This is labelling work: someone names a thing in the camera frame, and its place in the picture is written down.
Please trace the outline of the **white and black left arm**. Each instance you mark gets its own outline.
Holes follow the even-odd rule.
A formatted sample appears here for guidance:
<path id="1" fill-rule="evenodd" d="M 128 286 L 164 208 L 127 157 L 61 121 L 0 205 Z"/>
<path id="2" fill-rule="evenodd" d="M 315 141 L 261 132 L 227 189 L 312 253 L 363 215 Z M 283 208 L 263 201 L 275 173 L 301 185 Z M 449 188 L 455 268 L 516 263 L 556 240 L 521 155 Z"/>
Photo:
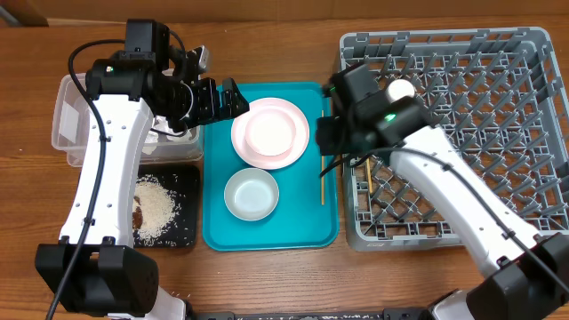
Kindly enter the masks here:
<path id="1" fill-rule="evenodd" d="M 36 270 L 52 305 L 118 319 L 187 319 L 191 307 L 161 288 L 158 266 L 133 246 L 132 202 L 144 142 L 156 116 L 175 131 L 245 113 L 232 78 L 202 75 L 193 52 L 120 51 L 74 84 L 90 129 L 73 207 L 56 244 L 40 244 Z"/>

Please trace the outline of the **white rice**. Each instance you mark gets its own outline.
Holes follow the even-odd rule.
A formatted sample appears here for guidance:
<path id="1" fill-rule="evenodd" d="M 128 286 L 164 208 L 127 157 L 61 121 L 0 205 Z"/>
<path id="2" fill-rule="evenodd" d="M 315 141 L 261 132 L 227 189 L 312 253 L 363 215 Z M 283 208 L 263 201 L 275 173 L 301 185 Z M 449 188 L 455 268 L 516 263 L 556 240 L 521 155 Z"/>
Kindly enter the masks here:
<path id="1" fill-rule="evenodd" d="M 176 204 L 180 193 L 164 187 L 158 177 L 145 174 L 137 179 L 134 196 L 140 198 L 143 223 L 140 229 L 133 229 L 135 243 L 150 247 L 161 244 L 166 233 L 177 226 L 174 221 L 180 215 Z"/>

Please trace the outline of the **white cup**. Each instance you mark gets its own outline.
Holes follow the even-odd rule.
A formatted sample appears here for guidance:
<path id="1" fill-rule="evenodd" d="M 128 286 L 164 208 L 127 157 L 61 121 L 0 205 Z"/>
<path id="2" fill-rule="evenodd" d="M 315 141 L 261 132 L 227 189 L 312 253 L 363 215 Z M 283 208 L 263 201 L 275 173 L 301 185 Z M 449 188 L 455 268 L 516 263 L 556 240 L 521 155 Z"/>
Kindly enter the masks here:
<path id="1" fill-rule="evenodd" d="M 395 102 L 404 97 L 413 98 L 416 91 L 411 82 L 405 79 L 397 79 L 387 86 L 385 93 L 389 102 Z"/>

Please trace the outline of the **white tissue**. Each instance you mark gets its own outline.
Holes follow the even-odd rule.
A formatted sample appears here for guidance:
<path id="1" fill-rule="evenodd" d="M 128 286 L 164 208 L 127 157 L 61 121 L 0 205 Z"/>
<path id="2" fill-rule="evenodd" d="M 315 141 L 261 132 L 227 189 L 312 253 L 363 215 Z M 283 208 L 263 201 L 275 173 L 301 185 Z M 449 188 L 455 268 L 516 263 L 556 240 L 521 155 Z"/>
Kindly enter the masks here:
<path id="1" fill-rule="evenodd" d="M 189 132 L 168 132 L 160 131 L 158 129 L 151 129 L 145 139 L 145 143 L 142 152 L 145 155 L 151 155 L 159 148 L 169 147 L 174 142 L 183 142 L 187 138 L 191 137 L 192 134 Z"/>

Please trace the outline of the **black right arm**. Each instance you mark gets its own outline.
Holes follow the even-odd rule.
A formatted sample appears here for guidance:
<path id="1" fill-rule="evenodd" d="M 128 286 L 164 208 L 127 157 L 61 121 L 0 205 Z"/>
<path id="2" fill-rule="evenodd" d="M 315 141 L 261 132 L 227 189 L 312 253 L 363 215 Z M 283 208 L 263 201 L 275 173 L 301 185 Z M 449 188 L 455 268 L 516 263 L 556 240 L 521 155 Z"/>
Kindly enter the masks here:
<path id="1" fill-rule="evenodd" d="M 422 319 L 543 319 L 568 302 L 568 237 L 543 236 L 505 205 L 462 160 L 419 98 L 368 97 L 317 119 L 331 171 L 381 156 L 431 202 L 461 239 L 484 280 L 421 312 Z"/>

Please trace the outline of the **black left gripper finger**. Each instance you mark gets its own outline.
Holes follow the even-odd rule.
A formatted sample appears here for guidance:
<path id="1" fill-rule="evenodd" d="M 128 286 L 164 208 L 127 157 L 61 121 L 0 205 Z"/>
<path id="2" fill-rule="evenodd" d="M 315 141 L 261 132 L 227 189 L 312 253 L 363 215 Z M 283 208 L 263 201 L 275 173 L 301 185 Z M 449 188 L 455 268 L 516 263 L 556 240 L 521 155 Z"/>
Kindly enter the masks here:
<path id="1" fill-rule="evenodd" d="M 248 101 L 239 91 L 233 78 L 226 78 L 222 82 L 221 116 L 241 116 L 250 110 Z"/>
<path id="2" fill-rule="evenodd" d="M 242 114 L 243 103 L 235 91 L 223 91 L 220 95 L 220 120 L 236 118 Z"/>

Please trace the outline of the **grey bowl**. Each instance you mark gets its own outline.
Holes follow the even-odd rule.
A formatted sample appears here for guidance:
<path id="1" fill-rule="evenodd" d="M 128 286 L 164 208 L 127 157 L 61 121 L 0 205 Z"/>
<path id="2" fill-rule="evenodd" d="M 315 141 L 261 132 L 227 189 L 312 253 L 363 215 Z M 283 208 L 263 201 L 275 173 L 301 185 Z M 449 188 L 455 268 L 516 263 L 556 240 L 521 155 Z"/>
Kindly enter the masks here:
<path id="1" fill-rule="evenodd" d="M 279 187 L 268 172 L 245 168 L 236 172 L 224 189 L 224 202 L 229 212 L 244 221 L 267 218 L 277 206 Z"/>

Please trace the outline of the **brown food piece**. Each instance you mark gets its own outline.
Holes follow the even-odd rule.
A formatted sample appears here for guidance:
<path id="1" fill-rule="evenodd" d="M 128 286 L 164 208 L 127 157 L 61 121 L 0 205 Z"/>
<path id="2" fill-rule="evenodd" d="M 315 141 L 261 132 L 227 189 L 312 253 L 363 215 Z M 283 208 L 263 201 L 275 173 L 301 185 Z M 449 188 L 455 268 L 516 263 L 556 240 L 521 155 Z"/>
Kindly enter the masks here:
<path id="1" fill-rule="evenodd" d="M 140 206 L 140 198 L 135 196 L 132 204 L 132 226 L 135 230 L 141 228 L 143 223 L 142 210 Z"/>

